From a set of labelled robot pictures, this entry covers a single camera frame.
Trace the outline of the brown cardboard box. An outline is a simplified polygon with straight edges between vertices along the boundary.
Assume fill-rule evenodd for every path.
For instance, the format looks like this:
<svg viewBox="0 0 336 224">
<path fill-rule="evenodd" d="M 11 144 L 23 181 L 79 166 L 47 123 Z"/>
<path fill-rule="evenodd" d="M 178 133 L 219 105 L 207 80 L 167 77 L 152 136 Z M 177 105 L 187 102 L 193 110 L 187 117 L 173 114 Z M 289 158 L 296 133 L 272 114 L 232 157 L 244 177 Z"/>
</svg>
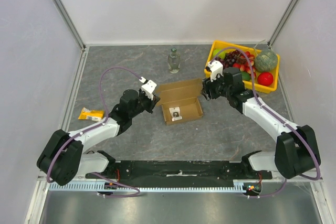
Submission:
<svg viewBox="0 0 336 224">
<path fill-rule="evenodd" d="M 201 119 L 203 110 L 198 99 L 201 90 L 202 80 L 200 78 L 160 85 L 156 90 L 161 98 L 157 106 L 162 108 L 165 124 L 174 125 Z M 180 108 L 181 120 L 171 121 L 169 108 L 173 107 Z"/>
</svg>

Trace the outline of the small white packet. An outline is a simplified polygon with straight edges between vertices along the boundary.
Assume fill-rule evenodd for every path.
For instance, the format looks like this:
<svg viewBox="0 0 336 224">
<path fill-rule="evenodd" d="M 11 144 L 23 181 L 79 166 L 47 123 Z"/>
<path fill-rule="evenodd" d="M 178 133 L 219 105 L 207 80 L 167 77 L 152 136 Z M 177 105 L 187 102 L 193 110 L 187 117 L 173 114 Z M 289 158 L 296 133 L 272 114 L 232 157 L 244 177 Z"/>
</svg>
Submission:
<svg viewBox="0 0 336 224">
<path fill-rule="evenodd" d="M 179 120 L 182 119 L 181 110 L 180 110 L 179 107 L 169 108 L 169 112 L 171 114 L 171 121 L 172 122 L 179 121 Z"/>
</svg>

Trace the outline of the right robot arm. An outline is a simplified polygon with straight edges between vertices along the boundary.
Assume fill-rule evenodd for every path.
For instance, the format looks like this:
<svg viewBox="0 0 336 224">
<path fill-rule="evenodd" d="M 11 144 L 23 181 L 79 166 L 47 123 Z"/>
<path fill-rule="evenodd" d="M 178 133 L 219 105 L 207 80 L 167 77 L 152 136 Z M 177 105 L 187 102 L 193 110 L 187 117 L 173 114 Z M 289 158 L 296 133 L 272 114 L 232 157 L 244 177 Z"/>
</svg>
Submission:
<svg viewBox="0 0 336 224">
<path fill-rule="evenodd" d="M 279 115 L 255 90 L 244 87 L 236 68 L 203 79 L 202 85 L 201 94 L 207 100 L 225 97 L 231 107 L 256 122 L 276 142 L 273 152 L 256 151 L 242 157 L 240 172 L 245 178 L 254 178 L 261 170 L 279 172 L 286 179 L 307 178 L 305 173 L 316 169 L 313 179 L 320 179 L 321 159 L 312 127 L 298 126 Z"/>
</svg>

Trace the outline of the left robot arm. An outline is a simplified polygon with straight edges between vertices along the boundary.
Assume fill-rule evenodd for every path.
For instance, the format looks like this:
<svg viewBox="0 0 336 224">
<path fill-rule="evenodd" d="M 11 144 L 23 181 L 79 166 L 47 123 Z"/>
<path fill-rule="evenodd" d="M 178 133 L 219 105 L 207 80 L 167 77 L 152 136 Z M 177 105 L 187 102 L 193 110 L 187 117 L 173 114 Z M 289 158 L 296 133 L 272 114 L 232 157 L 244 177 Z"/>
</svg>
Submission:
<svg viewBox="0 0 336 224">
<path fill-rule="evenodd" d="M 37 160 L 37 167 L 50 182 L 60 186 L 71 182 L 75 176 L 92 172 L 111 178 L 115 173 L 112 157 L 104 151 L 93 154 L 86 154 L 86 151 L 124 133 L 132 125 L 134 117 L 144 111 L 152 113 L 159 100 L 159 96 L 147 96 L 143 90 L 125 90 L 119 103 L 101 121 L 76 131 L 54 131 Z"/>
</svg>

